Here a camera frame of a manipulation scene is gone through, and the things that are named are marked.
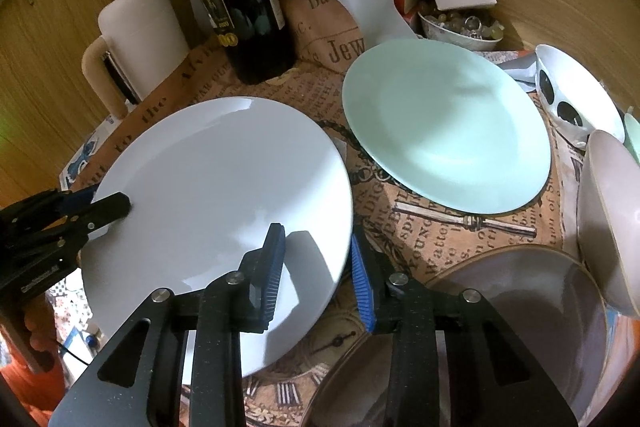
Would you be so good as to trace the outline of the left hand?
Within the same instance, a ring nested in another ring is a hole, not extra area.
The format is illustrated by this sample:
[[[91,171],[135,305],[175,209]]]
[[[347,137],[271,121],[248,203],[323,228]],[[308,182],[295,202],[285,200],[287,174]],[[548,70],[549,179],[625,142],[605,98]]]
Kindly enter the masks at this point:
[[[24,323],[30,332],[29,344],[39,352],[58,354],[54,311],[46,295],[42,294],[24,306]]]

